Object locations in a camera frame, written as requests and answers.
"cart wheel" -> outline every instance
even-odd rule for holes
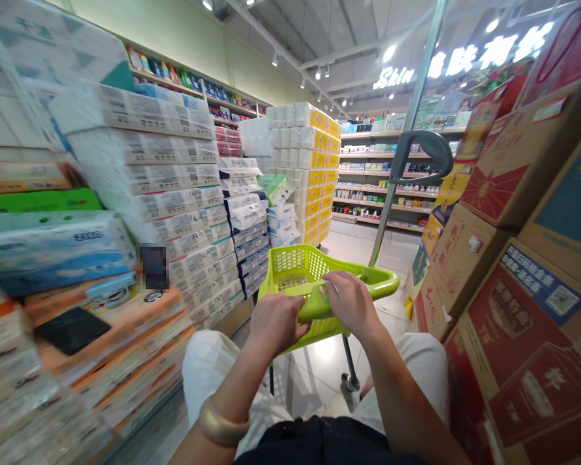
[[[342,377],[342,387],[347,392],[357,392],[360,390],[360,381],[357,378],[355,378],[354,383],[351,376],[347,373],[342,373],[341,377]]]

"illuminated sign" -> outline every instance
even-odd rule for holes
[[[537,57],[540,49],[544,45],[545,36],[551,31],[553,23],[546,23],[542,28],[534,26],[527,31],[527,34],[521,39],[517,45],[514,56],[514,61],[522,60],[527,56]],[[491,42],[484,45],[484,53],[479,58],[480,69],[486,69],[489,65],[501,66],[505,63],[515,45],[518,35],[514,34],[510,37],[497,36]],[[473,63],[478,56],[478,47],[469,45],[467,47],[456,48],[452,51],[450,62],[446,68],[446,76],[455,76],[461,72],[469,72],[473,67]],[[431,66],[428,70],[428,77],[437,79],[440,78],[445,66],[445,59],[447,55],[444,52],[439,52],[431,60]],[[411,78],[415,70],[402,68],[387,67],[381,71],[379,80],[372,84],[373,89],[392,87],[399,84],[407,84],[411,82]]]

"wall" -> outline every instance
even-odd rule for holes
[[[225,27],[201,2],[50,0],[49,3],[272,105],[297,101],[316,104],[316,98],[300,88],[300,79],[273,67],[271,57],[263,56]]]

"black top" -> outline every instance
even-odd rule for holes
[[[258,447],[241,455],[247,464],[408,464],[425,462],[407,454],[392,454],[378,431],[349,417],[312,417],[281,422],[269,428]]]

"woman's right hand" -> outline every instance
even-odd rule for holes
[[[347,271],[330,271],[323,275],[323,279],[328,281],[327,294],[332,312],[360,342],[373,332],[384,329],[368,288],[357,276]]]

